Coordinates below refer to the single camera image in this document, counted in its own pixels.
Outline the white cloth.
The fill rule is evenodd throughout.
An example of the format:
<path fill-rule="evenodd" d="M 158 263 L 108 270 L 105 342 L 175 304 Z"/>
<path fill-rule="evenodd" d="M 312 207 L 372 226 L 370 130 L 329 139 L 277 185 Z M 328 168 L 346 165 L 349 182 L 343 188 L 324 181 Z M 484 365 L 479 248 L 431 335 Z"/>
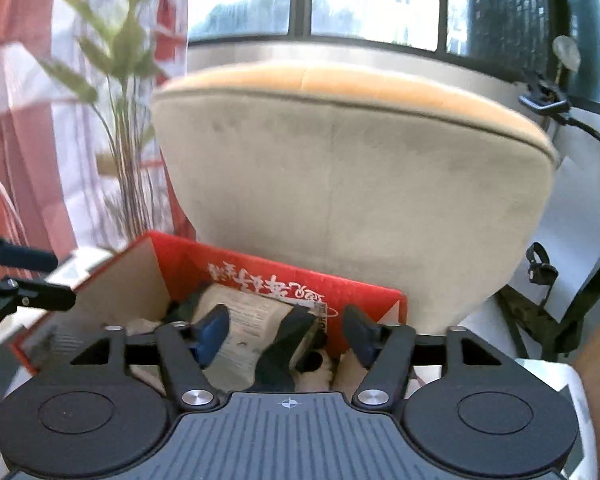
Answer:
<path fill-rule="evenodd" d="M 223 394 L 237 391 L 321 392 L 339 389 L 350 396 L 366 370 L 352 351 L 334 361 L 326 351 L 327 334 L 313 326 L 284 362 L 291 339 L 282 334 L 261 353 L 243 330 L 231 330 L 204 374 Z"/>

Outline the tall green plant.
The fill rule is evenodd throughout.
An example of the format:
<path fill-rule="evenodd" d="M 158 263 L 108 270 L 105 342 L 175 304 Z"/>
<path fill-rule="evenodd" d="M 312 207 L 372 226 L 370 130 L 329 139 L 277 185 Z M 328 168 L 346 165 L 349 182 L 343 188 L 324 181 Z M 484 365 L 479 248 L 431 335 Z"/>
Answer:
<path fill-rule="evenodd" d="M 185 70 L 187 0 L 54 0 L 54 137 L 64 202 L 81 245 L 120 249 L 190 226 L 151 118 L 160 84 Z"/>

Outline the exercise bike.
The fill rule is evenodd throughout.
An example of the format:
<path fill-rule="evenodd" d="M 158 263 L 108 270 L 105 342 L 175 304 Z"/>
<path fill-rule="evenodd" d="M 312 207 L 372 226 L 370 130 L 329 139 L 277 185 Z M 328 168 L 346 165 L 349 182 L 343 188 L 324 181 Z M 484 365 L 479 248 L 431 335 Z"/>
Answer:
<path fill-rule="evenodd" d="M 600 115 L 569 99 L 557 60 L 526 75 L 518 98 L 558 149 L 552 195 L 513 281 L 496 301 L 517 358 L 570 360 L 600 324 Z"/>

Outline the beige upholstered chair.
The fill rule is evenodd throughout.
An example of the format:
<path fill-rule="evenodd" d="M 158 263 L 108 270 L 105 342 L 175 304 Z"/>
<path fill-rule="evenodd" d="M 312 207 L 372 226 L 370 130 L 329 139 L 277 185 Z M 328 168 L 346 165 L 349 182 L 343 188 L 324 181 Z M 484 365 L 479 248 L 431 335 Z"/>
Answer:
<path fill-rule="evenodd" d="M 344 67 L 201 70 L 155 93 L 152 124 L 200 240 L 399 289 L 426 334 L 512 277 L 557 158 L 498 102 Z"/>

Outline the white round lamp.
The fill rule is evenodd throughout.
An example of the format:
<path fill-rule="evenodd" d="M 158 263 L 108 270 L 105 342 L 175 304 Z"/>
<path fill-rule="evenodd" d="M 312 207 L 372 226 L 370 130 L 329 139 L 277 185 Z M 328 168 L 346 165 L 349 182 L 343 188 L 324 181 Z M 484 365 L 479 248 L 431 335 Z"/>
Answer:
<path fill-rule="evenodd" d="M 573 73 L 579 71 L 581 55 L 576 40 L 566 35 L 557 36 L 553 40 L 552 49 L 562 66 Z"/>

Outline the red strawberry cardboard box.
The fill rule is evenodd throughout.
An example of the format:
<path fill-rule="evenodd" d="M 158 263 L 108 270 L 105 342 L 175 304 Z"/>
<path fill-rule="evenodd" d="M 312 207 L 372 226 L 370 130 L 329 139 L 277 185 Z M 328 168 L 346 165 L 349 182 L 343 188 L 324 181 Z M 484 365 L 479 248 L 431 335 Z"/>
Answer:
<path fill-rule="evenodd" d="M 348 304 L 375 322 L 403 323 L 407 315 L 407 299 L 400 290 L 150 231 L 76 286 L 70 311 L 47 313 L 18 334 L 12 352 L 26 370 L 36 373 L 43 361 L 33 350 L 51 334 L 68 330 L 70 340 L 87 340 L 104 325 L 124 325 L 136 318 L 158 321 L 170 302 L 183 301 L 212 283 L 271 298 L 320 300 L 325 305 L 326 350 L 333 358 L 349 347 L 341 321 Z"/>

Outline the red white curtain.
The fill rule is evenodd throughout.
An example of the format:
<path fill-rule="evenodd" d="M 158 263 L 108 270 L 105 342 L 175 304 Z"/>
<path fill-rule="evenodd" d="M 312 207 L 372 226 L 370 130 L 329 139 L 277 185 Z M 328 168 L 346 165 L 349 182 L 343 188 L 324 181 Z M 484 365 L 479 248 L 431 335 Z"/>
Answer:
<path fill-rule="evenodd" d="M 65 257 L 95 245 L 76 241 L 60 182 L 52 114 L 57 91 L 40 63 L 52 50 L 53 2 L 0 0 L 0 181 L 27 245 Z"/>

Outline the patterned geometric tablecloth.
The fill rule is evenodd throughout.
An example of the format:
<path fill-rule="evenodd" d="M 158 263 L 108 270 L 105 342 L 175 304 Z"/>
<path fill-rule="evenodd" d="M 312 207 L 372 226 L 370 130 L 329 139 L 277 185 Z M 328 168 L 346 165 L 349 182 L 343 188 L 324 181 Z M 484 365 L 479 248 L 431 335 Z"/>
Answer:
<path fill-rule="evenodd" d="M 516 361 L 391 281 L 151 232 L 43 310 L 0 401 L 14 479 L 594 479 L 565 365 Z"/>

